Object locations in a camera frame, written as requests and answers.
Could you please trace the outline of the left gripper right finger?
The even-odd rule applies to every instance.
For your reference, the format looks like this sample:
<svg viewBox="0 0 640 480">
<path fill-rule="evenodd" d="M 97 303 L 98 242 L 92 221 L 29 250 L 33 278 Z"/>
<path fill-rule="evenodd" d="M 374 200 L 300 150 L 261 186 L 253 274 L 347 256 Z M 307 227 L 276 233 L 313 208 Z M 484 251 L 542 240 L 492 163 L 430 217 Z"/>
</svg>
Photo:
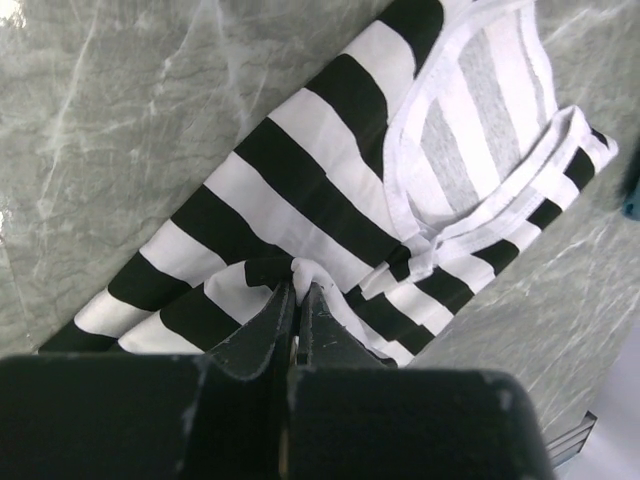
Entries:
<svg viewBox="0 0 640 480">
<path fill-rule="evenodd" d="M 550 479 L 534 406 L 496 370 L 383 365 L 331 315 L 301 310 L 288 377 L 289 479 Z"/>
</svg>

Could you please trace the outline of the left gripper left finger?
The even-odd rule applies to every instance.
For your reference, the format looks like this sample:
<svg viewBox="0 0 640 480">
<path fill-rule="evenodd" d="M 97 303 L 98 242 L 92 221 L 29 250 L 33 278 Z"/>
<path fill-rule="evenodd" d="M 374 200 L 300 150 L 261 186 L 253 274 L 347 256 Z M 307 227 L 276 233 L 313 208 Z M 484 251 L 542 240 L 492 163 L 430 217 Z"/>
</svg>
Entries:
<svg viewBox="0 0 640 480">
<path fill-rule="evenodd" d="M 5 479 L 275 479 L 295 294 L 200 355 L 1 363 Z"/>
</svg>

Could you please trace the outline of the black white striped top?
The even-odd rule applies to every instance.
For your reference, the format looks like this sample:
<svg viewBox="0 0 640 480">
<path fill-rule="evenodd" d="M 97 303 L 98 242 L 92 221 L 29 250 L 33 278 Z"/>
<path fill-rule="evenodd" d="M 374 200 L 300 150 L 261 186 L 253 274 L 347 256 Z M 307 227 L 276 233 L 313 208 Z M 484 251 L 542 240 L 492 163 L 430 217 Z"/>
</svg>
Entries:
<svg viewBox="0 0 640 480">
<path fill-rule="evenodd" d="M 530 1 L 396 1 L 266 116 L 46 353 L 199 354 L 280 283 L 410 364 L 617 154 Z"/>
</svg>

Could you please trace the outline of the teal tank top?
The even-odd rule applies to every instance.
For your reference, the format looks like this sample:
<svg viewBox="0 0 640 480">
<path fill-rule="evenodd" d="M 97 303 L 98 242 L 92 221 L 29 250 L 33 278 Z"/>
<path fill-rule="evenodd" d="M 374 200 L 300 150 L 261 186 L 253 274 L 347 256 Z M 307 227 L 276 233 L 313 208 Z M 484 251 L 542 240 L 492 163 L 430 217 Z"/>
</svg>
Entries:
<svg viewBox="0 0 640 480">
<path fill-rule="evenodd" d="M 630 172 L 621 186 L 622 214 L 634 221 L 640 220 L 639 172 Z"/>
</svg>

